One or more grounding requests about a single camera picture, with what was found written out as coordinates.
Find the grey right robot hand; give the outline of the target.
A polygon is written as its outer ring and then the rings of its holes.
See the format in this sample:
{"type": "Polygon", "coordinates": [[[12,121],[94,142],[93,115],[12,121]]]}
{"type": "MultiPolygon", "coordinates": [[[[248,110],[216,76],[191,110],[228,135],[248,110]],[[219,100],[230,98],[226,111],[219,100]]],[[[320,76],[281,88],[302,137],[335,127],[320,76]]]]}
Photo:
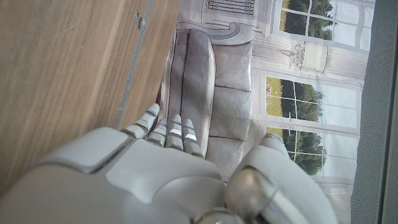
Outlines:
{"type": "Polygon", "coordinates": [[[151,105],[123,130],[98,128],[43,157],[2,197],[2,223],[336,223],[318,184],[266,134],[228,181],[193,124],[151,105]]]}

